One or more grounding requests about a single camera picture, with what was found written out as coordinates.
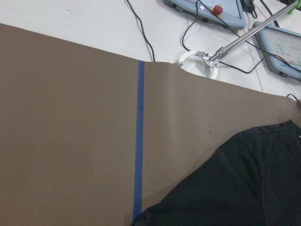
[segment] black cable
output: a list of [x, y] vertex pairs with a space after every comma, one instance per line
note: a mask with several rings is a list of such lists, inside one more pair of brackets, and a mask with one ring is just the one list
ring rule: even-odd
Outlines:
[[190, 51], [185, 45], [184, 45], [184, 37], [187, 33], [187, 31], [191, 28], [191, 26], [194, 25], [194, 23], [197, 21], [198, 19], [198, 1], [196, 1], [196, 9], [197, 9], [197, 15], [196, 18], [194, 19], [194, 21], [192, 22], [192, 24], [189, 25], [189, 27], [186, 29], [186, 31], [184, 32], [184, 35], [182, 36], [182, 46], [184, 47], [184, 49], [186, 49], [187, 51]]
[[[264, 1], [263, 1], [263, 0], [259, 0], [259, 1], [263, 4], [263, 6], [266, 8], [266, 10], [269, 12], [269, 14], [272, 16], [273, 14], [272, 14], [271, 10], [270, 10], [269, 7], [264, 3]], [[279, 24], [278, 24], [278, 22], [277, 22], [276, 20], [274, 20], [274, 23], [275, 23], [275, 26], [276, 26], [276, 27], [280, 27]]]
[[255, 9], [253, 11], [251, 11], [251, 8], [249, 8], [249, 11], [251, 12], [251, 15], [253, 16], [253, 18], [257, 19], [257, 13], [256, 13]]
[[[233, 33], [233, 34], [235, 34], [236, 36], [238, 36], [238, 37], [240, 37], [238, 34], [236, 34], [230, 27], [229, 27], [229, 25], [227, 25], [226, 24], [226, 22], [224, 22], [221, 18], [219, 18], [213, 11], [211, 11], [201, 0], [197, 0], [197, 2], [200, 2], [209, 12], [211, 12], [211, 14], [213, 14], [215, 17], [217, 17], [220, 21], [222, 21], [222, 23]], [[246, 43], [248, 43], [249, 45], [251, 45], [251, 46], [253, 46], [253, 47], [255, 47], [255, 48], [257, 48], [257, 49], [259, 49], [259, 50], [261, 50], [262, 52], [265, 52], [265, 53], [267, 53], [268, 55], [271, 55], [271, 56], [273, 56], [273, 57], [275, 57], [275, 58], [277, 58], [278, 60], [280, 60], [281, 62], [283, 62], [284, 64], [286, 64], [287, 66], [289, 66], [289, 67], [291, 67], [291, 68], [293, 68], [294, 70], [296, 70], [297, 72], [299, 72], [299, 73], [301, 73], [301, 70], [299, 70], [299, 69], [297, 69], [297, 68], [294, 68], [293, 66], [291, 66], [287, 61], [285, 61], [282, 57], [280, 57], [280, 56], [278, 56], [278, 55], [276, 55], [276, 54], [272, 54], [272, 53], [269, 53], [269, 52], [267, 52], [267, 51], [265, 51], [265, 50], [263, 50], [263, 49], [261, 49], [261, 48], [259, 48], [259, 47], [257, 47], [257, 46], [255, 46], [255, 45], [253, 45], [252, 43], [250, 43], [250, 42], [248, 42], [248, 41], [245, 41]]]
[[134, 9], [133, 9], [131, 3], [130, 3], [128, 0], [127, 0], [127, 3], [128, 3], [128, 5], [130, 6], [130, 8], [131, 8], [133, 14], [135, 15], [135, 17], [140, 21], [140, 26], [141, 26], [141, 30], [142, 30], [142, 35], [143, 35], [144, 40], [146, 41], [146, 43], [147, 43], [147, 44], [149, 45], [149, 47], [151, 48], [151, 52], [152, 52], [152, 60], [153, 60], [153, 62], [156, 62], [156, 60], [155, 60], [154, 49], [152, 48], [150, 42], [147, 40], [147, 38], [146, 38], [146, 36], [145, 36], [144, 29], [143, 29], [143, 25], [142, 25], [142, 21], [141, 21], [140, 17], [136, 14], [136, 12], [134, 11]]
[[289, 96], [292, 96], [296, 101], [298, 101], [298, 99], [297, 99], [297, 97], [295, 97], [295, 95], [294, 94], [287, 94], [287, 96], [286, 97], [289, 97]]
[[229, 67], [231, 67], [231, 68], [233, 68], [233, 69], [239, 70], [239, 71], [242, 72], [242, 73], [249, 74], [249, 73], [251, 73], [252, 71], [254, 71], [255, 68], [256, 68], [256, 67], [257, 67], [257, 66], [258, 66], [258, 65], [259, 65], [266, 57], [268, 57], [268, 56], [269, 56], [269, 55], [266, 55], [264, 58], [262, 58], [262, 59], [254, 66], [254, 68], [253, 68], [252, 70], [250, 70], [249, 72], [246, 72], [246, 71], [244, 71], [244, 70], [242, 70], [242, 69], [240, 69], [240, 68], [238, 68], [238, 67], [235, 67], [235, 66], [226, 64], [226, 63], [224, 63], [224, 62], [222, 62], [222, 61], [220, 61], [220, 63], [223, 64], [223, 65], [229, 66]]

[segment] white tabletop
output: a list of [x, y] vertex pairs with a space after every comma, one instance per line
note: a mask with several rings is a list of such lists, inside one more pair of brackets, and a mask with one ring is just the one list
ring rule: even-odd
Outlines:
[[[150, 53], [137, 26], [137, 20], [125, 0], [1, 0], [0, 23], [20, 27], [75, 43], [117, 53], [143, 61], [151, 61]], [[194, 17], [177, 12], [166, 6], [163, 0], [130, 0], [134, 10], [143, 21], [146, 36], [152, 44], [156, 61], [176, 62], [186, 52], [180, 39]], [[275, 13], [285, 5], [276, 0], [265, 0]], [[254, 0], [258, 18], [263, 21], [268, 12]], [[255, 19], [245, 13], [247, 26], [238, 32], [251, 29]], [[298, 21], [301, 12], [278, 19], [282, 28], [301, 33]], [[228, 45], [236, 36], [220, 25], [195, 23], [188, 31], [185, 45], [193, 50], [215, 53]], [[244, 43], [232, 50], [223, 61], [245, 71], [253, 68], [262, 53]], [[183, 66], [191, 73], [204, 76], [206, 66], [191, 58]], [[288, 93], [301, 98], [301, 82], [271, 73], [265, 62], [250, 74], [227, 67], [220, 67], [217, 80], [239, 85], [265, 93], [286, 96]]]

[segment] dark green shirt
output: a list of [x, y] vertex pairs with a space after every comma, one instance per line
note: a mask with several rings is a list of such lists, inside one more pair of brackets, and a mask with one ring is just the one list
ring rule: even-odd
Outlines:
[[237, 133], [135, 226], [300, 226], [301, 129]]

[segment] blue tape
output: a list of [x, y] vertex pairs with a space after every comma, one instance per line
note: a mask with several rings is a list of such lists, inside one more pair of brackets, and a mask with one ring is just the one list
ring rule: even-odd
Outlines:
[[143, 168], [143, 111], [144, 111], [144, 61], [139, 61], [136, 123], [136, 154], [134, 181], [134, 221], [142, 211], [142, 168]]

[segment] red emergency stop button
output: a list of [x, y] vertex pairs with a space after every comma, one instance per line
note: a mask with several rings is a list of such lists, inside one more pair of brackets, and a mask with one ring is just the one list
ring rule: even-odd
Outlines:
[[217, 16], [219, 16], [220, 14], [222, 14], [222, 7], [216, 5], [216, 6], [213, 8], [213, 12], [214, 12]]

